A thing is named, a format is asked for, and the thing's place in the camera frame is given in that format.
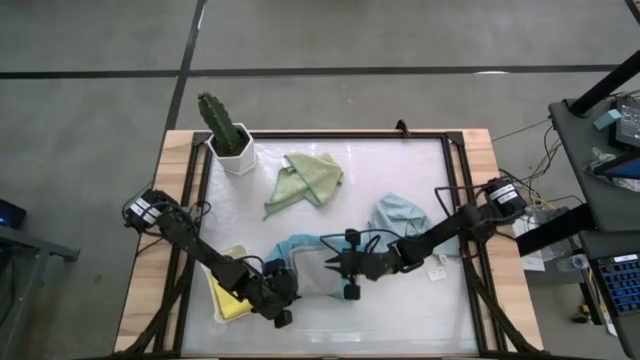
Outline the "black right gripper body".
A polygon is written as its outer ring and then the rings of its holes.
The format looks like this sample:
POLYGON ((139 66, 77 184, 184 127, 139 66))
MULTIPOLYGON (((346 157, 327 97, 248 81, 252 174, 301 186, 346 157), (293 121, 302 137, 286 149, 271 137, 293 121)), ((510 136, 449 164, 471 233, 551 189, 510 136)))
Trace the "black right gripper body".
POLYGON ((392 245, 385 252, 374 252, 370 247, 359 250, 361 233, 355 229, 345 231, 345 240, 349 243, 349 247, 342 250, 342 277, 348 281, 343 291, 346 300, 360 299, 361 290, 357 284, 359 275, 376 281, 400 270, 401 258, 392 245))

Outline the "small teal box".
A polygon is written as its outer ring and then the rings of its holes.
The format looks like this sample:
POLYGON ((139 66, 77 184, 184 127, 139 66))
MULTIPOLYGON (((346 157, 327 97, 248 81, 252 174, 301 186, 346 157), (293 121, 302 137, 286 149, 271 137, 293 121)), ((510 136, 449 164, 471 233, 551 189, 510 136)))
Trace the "small teal box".
POLYGON ((617 109, 611 109, 595 120, 593 125, 597 130, 601 131, 617 122, 621 117, 622 115, 617 109))

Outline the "white hexagonal plant pot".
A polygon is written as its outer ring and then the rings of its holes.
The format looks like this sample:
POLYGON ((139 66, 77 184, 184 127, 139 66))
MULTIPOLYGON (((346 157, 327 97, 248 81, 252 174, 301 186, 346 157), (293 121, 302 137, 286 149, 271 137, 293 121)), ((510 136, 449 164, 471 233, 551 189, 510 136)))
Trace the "white hexagonal plant pot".
POLYGON ((234 126, 247 140, 247 144, 239 155, 226 157, 219 155, 214 148, 214 135, 211 135, 207 139, 206 145, 225 171, 236 176, 242 176, 253 170, 256 166, 254 138, 243 123, 234 123, 234 126))

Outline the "yellow microfiber towel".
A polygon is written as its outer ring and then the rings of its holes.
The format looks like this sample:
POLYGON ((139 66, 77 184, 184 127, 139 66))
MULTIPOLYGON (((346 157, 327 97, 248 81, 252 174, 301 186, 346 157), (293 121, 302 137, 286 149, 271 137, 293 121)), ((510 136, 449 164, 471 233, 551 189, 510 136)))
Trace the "yellow microfiber towel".
POLYGON ((215 318, 219 322, 228 322, 247 315, 252 306, 247 300, 239 301, 224 290, 217 280, 212 280, 213 300, 216 304, 215 318))

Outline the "clear plastic bottle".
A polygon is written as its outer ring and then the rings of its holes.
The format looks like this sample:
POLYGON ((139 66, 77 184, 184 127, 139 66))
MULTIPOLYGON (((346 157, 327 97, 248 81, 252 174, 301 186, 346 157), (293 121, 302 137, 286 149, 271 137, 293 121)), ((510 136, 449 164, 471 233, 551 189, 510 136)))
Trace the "clear plastic bottle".
POLYGON ((582 271, 589 268, 589 260, 584 254, 575 254, 560 259, 557 262, 557 268, 564 273, 582 271))

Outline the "teal blue microfiber towel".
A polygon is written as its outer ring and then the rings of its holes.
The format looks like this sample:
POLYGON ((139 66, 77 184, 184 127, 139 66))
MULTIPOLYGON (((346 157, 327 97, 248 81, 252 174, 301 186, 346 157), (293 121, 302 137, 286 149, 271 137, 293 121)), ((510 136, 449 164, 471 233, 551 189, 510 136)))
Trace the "teal blue microfiber towel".
POLYGON ((320 237, 317 235, 310 234, 294 234, 291 235, 287 240, 281 241, 275 245, 275 247, 271 250, 271 252, 267 255, 265 261, 271 261, 276 259, 283 259, 286 263, 286 266, 293 270, 293 266, 290 260, 290 252, 297 247, 302 246, 319 246, 325 247, 330 250, 328 246, 324 245, 320 241, 320 237))

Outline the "blue backlit keyboard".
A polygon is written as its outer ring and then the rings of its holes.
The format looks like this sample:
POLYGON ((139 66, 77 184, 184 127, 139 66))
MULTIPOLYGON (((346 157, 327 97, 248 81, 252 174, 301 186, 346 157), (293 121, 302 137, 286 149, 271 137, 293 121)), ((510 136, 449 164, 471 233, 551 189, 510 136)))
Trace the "blue backlit keyboard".
POLYGON ((600 258, 597 270, 614 313, 640 313, 640 253, 600 258))

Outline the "black stand post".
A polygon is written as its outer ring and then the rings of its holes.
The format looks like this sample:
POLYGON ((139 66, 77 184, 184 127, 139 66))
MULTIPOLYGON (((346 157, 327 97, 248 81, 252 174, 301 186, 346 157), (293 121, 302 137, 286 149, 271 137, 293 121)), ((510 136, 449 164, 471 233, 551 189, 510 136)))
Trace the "black stand post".
POLYGON ((569 106, 569 112, 582 116, 640 72, 640 50, 622 62, 569 106))

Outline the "green cactus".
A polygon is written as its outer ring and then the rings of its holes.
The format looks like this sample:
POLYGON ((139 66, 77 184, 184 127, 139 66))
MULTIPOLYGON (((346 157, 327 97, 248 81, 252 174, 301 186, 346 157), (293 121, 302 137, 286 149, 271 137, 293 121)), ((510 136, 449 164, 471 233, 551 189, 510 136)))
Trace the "green cactus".
POLYGON ((222 102, 209 92, 202 92, 198 95, 198 108, 212 132, 212 146, 216 153, 222 157, 237 156, 244 146, 243 138, 222 102))

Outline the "grey equipment cart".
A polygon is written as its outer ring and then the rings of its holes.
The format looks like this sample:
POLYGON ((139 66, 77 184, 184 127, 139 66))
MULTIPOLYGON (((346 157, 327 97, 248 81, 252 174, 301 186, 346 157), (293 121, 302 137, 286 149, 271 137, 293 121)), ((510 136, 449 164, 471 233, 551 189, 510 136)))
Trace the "grey equipment cart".
POLYGON ((640 192, 615 186, 583 170, 596 160, 593 148, 606 154, 623 154, 608 144, 606 131, 593 125, 611 105, 600 102, 584 116, 575 116, 569 111, 570 104, 551 103, 548 110, 594 222, 603 232, 640 231, 640 192))

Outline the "grey microfiber towel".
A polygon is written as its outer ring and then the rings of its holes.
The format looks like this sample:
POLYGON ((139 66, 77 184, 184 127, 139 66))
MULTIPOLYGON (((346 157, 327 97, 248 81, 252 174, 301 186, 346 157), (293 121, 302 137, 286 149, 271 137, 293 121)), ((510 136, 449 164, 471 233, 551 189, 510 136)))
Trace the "grey microfiber towel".
POLYGON ((344 298, 344 279, 338 272, 325 267, 326 261, 334 256, 332 250, 319 246, 297 247, 290 252, 299 296, 344 298))

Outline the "light blue microfiber towel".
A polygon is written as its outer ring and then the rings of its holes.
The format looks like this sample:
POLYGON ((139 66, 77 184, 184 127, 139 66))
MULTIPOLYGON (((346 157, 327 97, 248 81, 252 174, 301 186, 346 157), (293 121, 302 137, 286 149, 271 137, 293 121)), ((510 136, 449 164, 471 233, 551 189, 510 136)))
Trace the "light blue microfiber towel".
MULTIPOLYGON (((369 229, 390 230, 403 237, 420 235, 433 226, 421 207, 393 193, 388 193, 373 206, 368 221, 369 229)), ((394 235, 385 231, 377 232, 380 240, 375 252, 385 250, 388 243, 396 240, 394 235)))

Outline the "dark tablet screen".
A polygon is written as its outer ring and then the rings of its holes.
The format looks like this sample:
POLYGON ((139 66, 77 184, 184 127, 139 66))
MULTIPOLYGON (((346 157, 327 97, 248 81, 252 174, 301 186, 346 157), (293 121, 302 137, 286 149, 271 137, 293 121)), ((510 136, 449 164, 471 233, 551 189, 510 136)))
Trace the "dark tablet screen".
POLYGON ((626 146, 640 147, 640 101, 630 97, 619 98, 616 110, 621 117, 616 122, 614 139, 626 146))

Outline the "clear plastic bag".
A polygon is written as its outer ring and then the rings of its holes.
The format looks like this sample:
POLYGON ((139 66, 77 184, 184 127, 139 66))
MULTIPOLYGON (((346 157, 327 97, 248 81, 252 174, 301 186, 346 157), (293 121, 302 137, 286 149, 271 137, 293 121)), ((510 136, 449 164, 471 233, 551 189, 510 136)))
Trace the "clear plastic bag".
POLYGON ((640 193, 640 148, 622 155, 605 153, 594 147, 594 159, 583 171, 611 185, 640 193))

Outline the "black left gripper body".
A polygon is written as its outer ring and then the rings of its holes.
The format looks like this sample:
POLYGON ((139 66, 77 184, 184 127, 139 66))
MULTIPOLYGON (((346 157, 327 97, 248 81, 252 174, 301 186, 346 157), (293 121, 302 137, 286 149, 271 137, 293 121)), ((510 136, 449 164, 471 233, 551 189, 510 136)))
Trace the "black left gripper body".
POLYGON ((250 300, 253 312, 272 320, 276 329, 291 324, 293 315, 288 307, 299 298, 298 281, 285 261, 267 261, 261 273, 252 275, 252 281, 255 288, 255 295, 250 300))

